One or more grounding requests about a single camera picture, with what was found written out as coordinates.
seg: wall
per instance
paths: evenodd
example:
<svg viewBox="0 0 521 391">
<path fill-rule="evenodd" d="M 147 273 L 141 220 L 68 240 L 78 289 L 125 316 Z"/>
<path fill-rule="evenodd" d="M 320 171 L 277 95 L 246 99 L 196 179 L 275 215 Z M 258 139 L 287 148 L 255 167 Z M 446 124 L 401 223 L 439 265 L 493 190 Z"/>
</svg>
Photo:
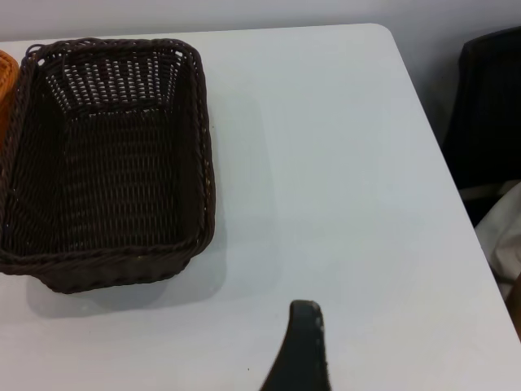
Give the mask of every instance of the wall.
<svg viewBox="0 0 521 391">
<path fill-rule="evenodd" d="M 0 41 L 380 23 L 396 39 L 438 139 L 450 116 L 462 44 L 521 25 L 519 0 L 3 1 Z"/>
</svg>

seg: orange wicker basket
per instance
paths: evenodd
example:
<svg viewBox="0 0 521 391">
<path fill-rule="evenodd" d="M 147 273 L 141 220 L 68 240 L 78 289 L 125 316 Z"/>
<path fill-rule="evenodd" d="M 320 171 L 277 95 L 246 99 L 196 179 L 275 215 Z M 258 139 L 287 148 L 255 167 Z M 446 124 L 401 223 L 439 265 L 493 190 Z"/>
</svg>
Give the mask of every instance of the orange wicker basket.
<svg viewBox="0 0 521 391">
<path fill-rule="evenodd" d="M 9 125 L 9 111 L 15 97 L 18 63 L 7 53 L 0 51 L 0 146 Z"/>
</svg>

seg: woven pattern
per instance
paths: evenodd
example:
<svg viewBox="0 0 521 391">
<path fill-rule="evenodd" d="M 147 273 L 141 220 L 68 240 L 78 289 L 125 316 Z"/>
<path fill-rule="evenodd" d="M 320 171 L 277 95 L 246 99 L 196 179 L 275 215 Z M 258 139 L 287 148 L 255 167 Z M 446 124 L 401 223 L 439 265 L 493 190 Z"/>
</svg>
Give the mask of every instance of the woven pattern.
<svg viewBox="0 0 521 391">
<path fill-rule="evenodd" d="M 199 53 L 166 39 L 29 48 L 0 162 L 0 271 L 66 293 L 179 273 L 214 231 Z"/>
<path fill-rule="evenodd" d="M 0 51 L 0 145 L 9 124 L 17 77 L 18 63 L 7 53 Z"/>
</svg>

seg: white cloth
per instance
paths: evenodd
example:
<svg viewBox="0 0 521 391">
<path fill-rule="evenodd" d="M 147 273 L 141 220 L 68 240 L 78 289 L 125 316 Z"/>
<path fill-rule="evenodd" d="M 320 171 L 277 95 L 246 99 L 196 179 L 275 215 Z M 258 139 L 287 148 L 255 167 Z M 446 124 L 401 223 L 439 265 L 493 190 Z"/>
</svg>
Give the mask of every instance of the white cloth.
<svg viewBox="0 0 521 391">
<path fill-rule="evenodd" d="M 503 279 L 499 283 L 506 299 L 521 273 L 521 183 L 508 191 L 475 228 L 488 264 Z"/>
</svg>

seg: black object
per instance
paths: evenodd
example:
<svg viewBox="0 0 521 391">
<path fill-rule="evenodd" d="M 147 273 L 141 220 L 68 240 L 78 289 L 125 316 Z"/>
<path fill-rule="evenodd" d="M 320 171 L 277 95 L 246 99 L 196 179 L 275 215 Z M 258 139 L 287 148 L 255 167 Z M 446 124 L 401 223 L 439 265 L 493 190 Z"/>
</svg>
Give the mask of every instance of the black object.
<svg viewBox="0 0 521 391">
<path fill-rule="evenodd" d="M 29 48 L 0 168 L 1 272 L 63 293 L 181 272 L 215 226 L 199 53 L 173 39 Z"/>
<path fill-rule="evenodd" d="M 521 28 L 467 42 L 444 157 L 458 189 L 521 179 Z M 493 202 L 466 202 L 478 222 Z"/>
<path fill-rule="evenodd" d="M 324 320 L 314 301 L 293 301 L 286 337 L 260 391 L 330 391 Z"/>
</svg>

